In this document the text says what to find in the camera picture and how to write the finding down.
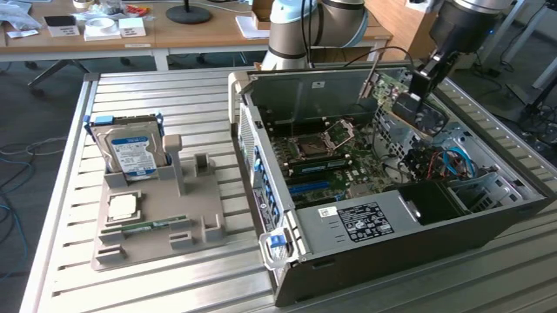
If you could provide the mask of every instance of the gray carpet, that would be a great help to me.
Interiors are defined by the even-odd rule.
[[[510,32],[500,46],[495,49],[494,56],[498,56],[511,36],[512,33]],[[263,57],[260,52],[245,53],[245,55],[249,62],[260,61]],[[512,62],[515,72],[510,73],[503,70],[496,81],[515,83],[528,90],[528,85],[555,56],[555,45],[540,38],[532,37]],[[82,61],[82,64],[92,72],[102,73],[154,70],[152,58],[130,57],[129,59],[132,63],[129,67],[122,66],[118,59],[86,60]],[[204,65],[196,63],[195,55],[177,56],[173,59],[176,64],[170,66],[170,69],[241,65],[237,53],[209,54],[205,56],[207,64]],[[44,61],[37,62],[37,64],[38,70],[42,70],[52,62]],[[0,63],[0,68],[6,66],[6,63]],[[38,70],[32,71],[24,67],[22,63],[13,63],[9,70],[0,74],[0,146],[10,143],[37,142],[45,138],[64,136],[68,132],[82,75],[76,68],[66,67],[38,86],[46,92],[45,97],[34,98],[29,95],[26,82],[37,75]],[[470,71],[458,71],[452,75],[452,79],[475,97],[495,87],[492,83],[474,76]],[[552,93],[547,103],[555,103],[555,97],[557,95]],[[480,103],[496,114],[519,106],[518,101],[507,96],[504,90],[482,97]],[[42,152],[57,149],[61,144],[45,146]],[[546,148],[543,153],[547,153],[548,158],[552,157],[551,149]],[[22,155],[10,159],[28,160],[29,156]],[[0,245],[0,272],[5,273],[18,268],[16,275],[0,282],[0,312],[10,313],[18,310],[60,159],[61,154],[36,157],[33,177],[21,188],[6,194],[24,226],[29,244],[29,257],[22,266],[18,267],[22,248],[18,234],[13,231],[8,240]],[[0,182],[5,181],[18,168],[20,166],[0,162]],[[8,222],[0,224],[0,238],[8,230],[8,226]]]

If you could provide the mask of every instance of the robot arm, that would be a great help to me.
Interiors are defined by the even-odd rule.
[[[444,1],[431,30],[435,51],[426,64],[414,71],[407,93],[398,96],[392,112],[430,136],[443,128],[446,117],[426,103],[435,86],[443,81],[459,53],[471,53],[480,47],[498,19],[498,13],[511,0]]]
[[[271,35],[261,70],[307,67],[301,37],[301,1],[275,0],[271,10]],[[305,0],[303,7],[305,40],[311,46],[345,48],[355,45],[367,29],[363,0]]]
[[[475,52],[511,0],[444,1],[428,32],[436,49],[415,71],[410,92],[423,98],[446,77],[459,53]]]

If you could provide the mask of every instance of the black lamp base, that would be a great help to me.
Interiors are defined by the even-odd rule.
[[[200,24],[212,18],[212,14],[200,7],[189,7],[189,12],[186,12],[182,5],[178,5],[165,11],[165,17],[180,24]]]

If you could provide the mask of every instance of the aluminum slotted table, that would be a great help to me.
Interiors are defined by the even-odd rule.
[[[288,308],[273,306],[228,131],[227,76],[247,68],[89,75],[82,84],[21,312],[539,312],[557,306],[557,206],[482,249]],[[460,90],[440,86],[538,175],[547,163]],[[90,269],[104,161],[82,116],[161,112],[181,158],[216,163],[229,243],[101,273]],[[554,177],[546,180],[557,189]]]

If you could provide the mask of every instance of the white box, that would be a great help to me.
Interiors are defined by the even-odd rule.
[[[120,32],[114,28],[114,30],[109,33],[102,33],[94,29],[86,28],[84,31],[84,39],[85,41],[94,41],[94,40],[108,40],[108,39],[120,39]]]
[[[120,19],[118,29],[120,29],[120,34],[124,38],[145,36],[145,27],[142,25],[142,18]]]

